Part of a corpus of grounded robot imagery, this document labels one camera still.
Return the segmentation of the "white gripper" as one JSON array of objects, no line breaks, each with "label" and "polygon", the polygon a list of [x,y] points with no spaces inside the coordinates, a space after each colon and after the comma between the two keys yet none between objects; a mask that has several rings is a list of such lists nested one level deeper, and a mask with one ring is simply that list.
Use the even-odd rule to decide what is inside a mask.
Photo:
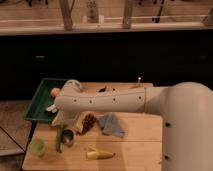
[{"label": "white gripper", "polygon": [[51,125],[71,125],[73,126],[78,120],[80,113],[79,112],[64,112],[60,110],[56,117],[53,119]]}]

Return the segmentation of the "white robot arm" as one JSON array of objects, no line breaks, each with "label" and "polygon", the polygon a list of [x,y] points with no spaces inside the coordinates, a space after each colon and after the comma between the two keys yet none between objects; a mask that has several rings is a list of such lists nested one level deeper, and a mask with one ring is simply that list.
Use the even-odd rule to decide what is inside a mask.
[{"label": "white robot arm", "polygon": [[83,111],[160,115],[162,171],[213,171],[213,90],[195,82],[86,93],[67,81],[55,98],[58,117]]}]

